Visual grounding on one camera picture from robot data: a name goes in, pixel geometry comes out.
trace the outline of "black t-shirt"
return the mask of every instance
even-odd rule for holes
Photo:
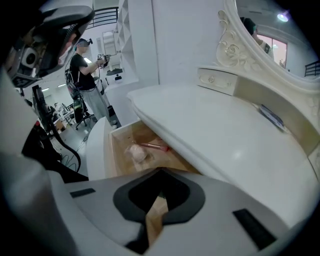
[[[85,59],[80,56],[79,54],[75,54],[70,62],[70,71],[72,75],[73,82],[76,83],[78,81],[78,73],[80,67],[87,67],[88,64],[86,63]],[[92,77],[92,75],[89,73],[87,75],[84,75],[80,72],[80,78],[79,78],[79,86],[78,88],[82,91],[90,90],[95,88],[95,80]]]

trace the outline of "window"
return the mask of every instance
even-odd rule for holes
[[[287,60],[287,44],[260,34],[258,34],[258,37],[272,47],[274,61],[285,69]]]

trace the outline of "vanity table top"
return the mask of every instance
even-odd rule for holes
[[[311,213],[319,184],[306,154],[249,102],[185,84],[128,97],[141,120],[203,175],[242,189],[289,227]]]

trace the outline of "gray pants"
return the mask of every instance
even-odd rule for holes
[[[102,98],[100,91],[95,88],[89,91],[82,90],[80,94],[83,100],[92,109],[93,114],[97,120],[106,117],[110,123],[110,116],[108,112],[108,107],[105,100]]]

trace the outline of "ceiling light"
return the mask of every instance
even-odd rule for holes
[[[86,63],[91,63],[91,62],[92,62],[92,61],[91,61],[90,59],[88,59],[88,58],[84,58],[84,60],[85,60]]]
[[[282,13],[278,14],[277,17],[282,22],[287,22],[289,20],[288,17]]]

